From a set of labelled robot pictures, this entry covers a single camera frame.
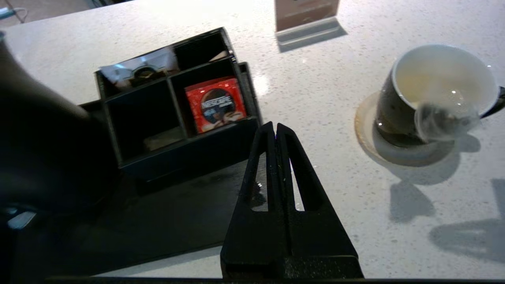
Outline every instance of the cup handle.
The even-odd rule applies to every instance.
[[[480,118],[488,117],[493,113],[500,111],[502,108],[505,108],[505,88],[500,87],[500,95],[498,96],[498,100],[496,104],[485,114],[483,114]]]

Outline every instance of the nescafe logo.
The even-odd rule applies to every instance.
[[[235,112],[235,102],[226,90],[211,89],[201,99],[201,113],[210,123],[222,120],[229,112]]]

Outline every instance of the white speckled countertop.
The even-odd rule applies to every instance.
[[[99,66],[224,26],[264,120],[298,134],[366,277],[505,278],[505,112],[426,168],[377,164],[353,124],[416,45],[462,46],[504,85],[503,15],[502,0],[342,0],[348,35],[279,53],[273,0],[136,0],[14,26],[7,41],[30,74],[80,104],[98,99]],[[220,277],[219,248],[106,275]]]

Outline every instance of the saucer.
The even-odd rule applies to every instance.
[[[398,147],[388,143],[375,127],[375,113],[380,92],[368,96],[356,110],[354,127],[361,147],[368,154],[389,163],[423,167],[446,157],[455,142],[436,142],[412,147]]]

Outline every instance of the dark gray mug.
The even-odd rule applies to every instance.
[[[425,144],[418,136],[414,114],[428,94],[457,93],[475,106],[481,118],[503,109],[505,89],[498,86],[490,67],[453,46],[430,44],[410,50],[394,63],[381,89],[377,130],[399,147]]]

